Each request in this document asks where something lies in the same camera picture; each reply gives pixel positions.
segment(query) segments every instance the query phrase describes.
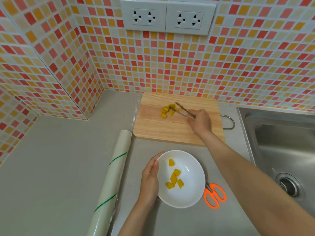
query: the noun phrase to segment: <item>sink drain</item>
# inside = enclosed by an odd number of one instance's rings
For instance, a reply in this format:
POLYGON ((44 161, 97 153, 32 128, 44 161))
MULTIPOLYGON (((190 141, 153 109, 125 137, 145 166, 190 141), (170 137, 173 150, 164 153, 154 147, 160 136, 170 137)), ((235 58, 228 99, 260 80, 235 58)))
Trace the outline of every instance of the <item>sink drain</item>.
POLYGON ((304 197, 302 184, 292 175, 280 173, 276 177, 276 183, 291 197, 296 199, 304 197))

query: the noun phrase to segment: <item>orange scissors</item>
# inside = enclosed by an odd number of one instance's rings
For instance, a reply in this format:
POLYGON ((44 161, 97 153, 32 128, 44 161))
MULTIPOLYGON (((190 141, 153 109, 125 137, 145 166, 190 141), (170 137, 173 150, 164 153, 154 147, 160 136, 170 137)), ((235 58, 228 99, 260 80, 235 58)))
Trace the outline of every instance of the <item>orange scissors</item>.
POLYGON ((224 192, 224 190, 218 186, 217 184, 214 184, 214 183, 207 183, 206 182, 206 188, 204 189, 204 192, 203 192, 203 196, 204 196, 204 199, 206 200, 206 203, 208 204, 208 206, 212 209, 217 209, 219 207, 219 201, 226 201, 226 194, 224 192), (224 197, 221 198, 218 193, 215 191, 215 188, 218 188, 221 190, 221 192, 223 193, 224 197), (216 203, 214 206, 212 204, 209 203, 209 201, 207 200, 207 195, 210 195, 211 198, 214 200, 214 202, 216 203))

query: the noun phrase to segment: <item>gray countertop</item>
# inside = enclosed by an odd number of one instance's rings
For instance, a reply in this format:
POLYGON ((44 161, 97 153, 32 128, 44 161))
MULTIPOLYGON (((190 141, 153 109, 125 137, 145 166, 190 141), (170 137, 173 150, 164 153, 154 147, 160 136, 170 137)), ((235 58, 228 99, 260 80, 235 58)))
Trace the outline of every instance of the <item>gray countertop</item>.
MULTIPOLYGON (((105 91, 89 121, 40 117, 0 168, 0 235, 85 236, 119 132, 132 131, 140 99, 140 94, 105 91)), ((237 106, 219 103, 221 114, 236 123, 234 130, 224 134, 226 143, 249 160, 237 106)), ((231 126, 228 119, 222 120, 224 127, 231 126)), ((206 179, 220 185, 227 200, 217 210, 203 198, 186 209, 157 201, 145 235, 259 235, 205 147, 135 138, 111 235, 118 234, 137 200, 148 160, 174 149, 195 156, 206 179)))

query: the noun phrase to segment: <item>outlet cover plate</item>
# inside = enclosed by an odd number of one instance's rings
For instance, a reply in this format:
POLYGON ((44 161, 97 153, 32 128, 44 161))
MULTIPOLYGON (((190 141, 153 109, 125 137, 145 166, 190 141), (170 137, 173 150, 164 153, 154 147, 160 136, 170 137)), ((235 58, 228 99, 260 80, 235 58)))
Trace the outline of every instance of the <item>outlet cover plate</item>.
POLYGON ((166 1, 120 0, 126 30, 165 32, 166 1))
POLYGON ((215 8, 213 3, 167 1, 165 32, 208 35, 215 8))

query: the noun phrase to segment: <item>sink basin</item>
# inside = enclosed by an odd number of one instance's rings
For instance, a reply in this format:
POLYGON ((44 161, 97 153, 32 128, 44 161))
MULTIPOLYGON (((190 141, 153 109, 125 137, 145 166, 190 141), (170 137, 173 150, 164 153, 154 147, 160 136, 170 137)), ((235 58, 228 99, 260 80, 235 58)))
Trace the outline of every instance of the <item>sink basin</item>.
POLYGON ((256 167, 315 217, 315 116, 238 108, 256 167))

